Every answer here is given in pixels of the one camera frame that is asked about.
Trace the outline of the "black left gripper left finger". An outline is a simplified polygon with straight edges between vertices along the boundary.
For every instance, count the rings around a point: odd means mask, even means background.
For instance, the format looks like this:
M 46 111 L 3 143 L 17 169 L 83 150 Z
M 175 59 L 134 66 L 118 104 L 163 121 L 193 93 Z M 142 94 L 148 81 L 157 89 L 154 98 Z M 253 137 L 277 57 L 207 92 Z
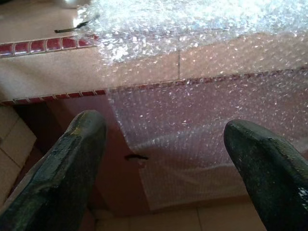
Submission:
M 28 171 L 0 212 L 3 231 L 77 231 L 105 150 L 101 113 L 79 113 Z

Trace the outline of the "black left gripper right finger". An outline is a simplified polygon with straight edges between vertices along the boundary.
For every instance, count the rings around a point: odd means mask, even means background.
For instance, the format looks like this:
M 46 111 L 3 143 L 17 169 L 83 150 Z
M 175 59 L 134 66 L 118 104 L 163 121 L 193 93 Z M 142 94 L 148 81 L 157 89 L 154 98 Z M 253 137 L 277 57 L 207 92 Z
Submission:
M 224 129 L 226 150 L 268 231 L 308 229 L 308 162 L 283 137 L 235 119 Z

